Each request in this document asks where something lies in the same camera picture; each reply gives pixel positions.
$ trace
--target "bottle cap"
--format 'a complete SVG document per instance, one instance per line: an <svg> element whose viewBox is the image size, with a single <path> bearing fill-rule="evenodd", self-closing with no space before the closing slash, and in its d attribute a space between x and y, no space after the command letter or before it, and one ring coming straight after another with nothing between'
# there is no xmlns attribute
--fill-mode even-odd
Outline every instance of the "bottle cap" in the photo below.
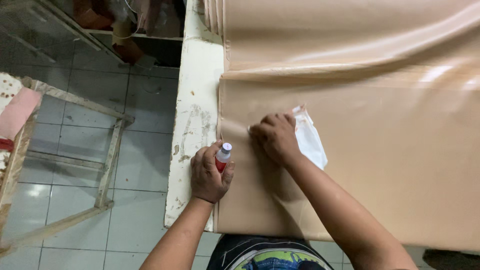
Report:
<svg viewBox="0 0 480 270"><path fill-rule="evenodd" d="M222 152L225 153L225 154L228 154L230 153L230 151L232 150L232 145L229 144L229 143L224 143L222 145Z"/></svg>

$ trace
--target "wrist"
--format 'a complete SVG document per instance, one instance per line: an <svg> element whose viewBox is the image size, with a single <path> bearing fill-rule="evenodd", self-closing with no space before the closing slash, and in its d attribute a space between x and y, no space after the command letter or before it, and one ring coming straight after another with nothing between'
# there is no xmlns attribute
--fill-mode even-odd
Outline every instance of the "wrist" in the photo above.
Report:
<svg viewBox="0 0 480 270"><path fill-rule="evenodd" d="M305 158L305 156L300 151L298 153L288 155L284 160L285 169L298 166L302 163L303 158Z"/></svg>
<svg viewBox="0 0 480 270"><path fill-rule="evenodd" d="M306 156L304 156L301 152L297 155L292 155L286 162L285 162L285 169L287 171L294 170L305 163L308 160Z"/></svg>
<svg viewBox="0 0 480 270"><path fill-rule="evenodd" d="M194 204L199 204L201 206L205 206L205 207L209 207L209 208L213 208L213 206L215 205L214 203L211 203L205 199L202 199L200 197L197 197L197 196L192 196L190 198L190 201Z"/></svg>

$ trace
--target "tiled floor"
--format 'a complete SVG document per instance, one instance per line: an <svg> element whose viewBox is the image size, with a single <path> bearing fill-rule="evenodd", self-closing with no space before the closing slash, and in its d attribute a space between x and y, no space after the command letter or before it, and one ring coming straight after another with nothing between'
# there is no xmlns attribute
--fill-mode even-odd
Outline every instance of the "tiled floor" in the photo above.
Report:
<svg viewBox="0 0 480 270"><path fill-rule="evenodd" d="M108 197L112 210L83 221L0 260L2 270L132 270L163 236L171 133L178 69L119 67L102 52L77 42L51 64L17 46L0 48L3 71L42 80L81 97L132 114L123 134ZM46 97L30 149L103 161L114 119ZM93 205L100 172L27 158L4 237L55 222ZM219 235L204 233L193 269L206 268ZM335 243L312 242L335 270L352 269ZM410 248L419 266L423 249Z"/></svg>

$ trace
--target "person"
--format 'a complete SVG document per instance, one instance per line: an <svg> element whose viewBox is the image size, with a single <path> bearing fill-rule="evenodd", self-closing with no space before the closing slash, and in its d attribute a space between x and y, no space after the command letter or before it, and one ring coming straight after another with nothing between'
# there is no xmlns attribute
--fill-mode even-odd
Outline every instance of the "person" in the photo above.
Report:
<svg viewBox="0 0 480 270"><path fill-rule="evenodd" d="M417 269L400 242L367 209L302 155L292 115L269 114L251 126L249 133L295 180L355 270ZM218 140L191 159L192 197L140 270L191 269L214 204L233 179L234 162L227 164L223 174L216 169L215 153L221 145ZM207 269L333 268L305 240L226 234L217 243Z"/></svg>

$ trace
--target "hand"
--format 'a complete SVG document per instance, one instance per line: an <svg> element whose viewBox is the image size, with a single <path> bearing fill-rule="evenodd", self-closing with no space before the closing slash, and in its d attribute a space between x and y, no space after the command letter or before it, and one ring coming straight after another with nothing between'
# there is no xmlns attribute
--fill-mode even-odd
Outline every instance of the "hand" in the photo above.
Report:
<svg viewBox="0 0 480 270"><path fill-rule="evenodd" d="M263 146L270 158L285 167L302 156L295 137L295 123L293 115L271 113L250 127L250 135Z"/></svg>
<svg viewBox="0 0 480 270"><path fill-rule="evenodd" d="M217 203L228 191L233 178L235 163L229 162L220 174L215 165L215 154L222 148L222 140L210 147L202 147L190 160L192 166L192 196L212 204Z"/></svg>

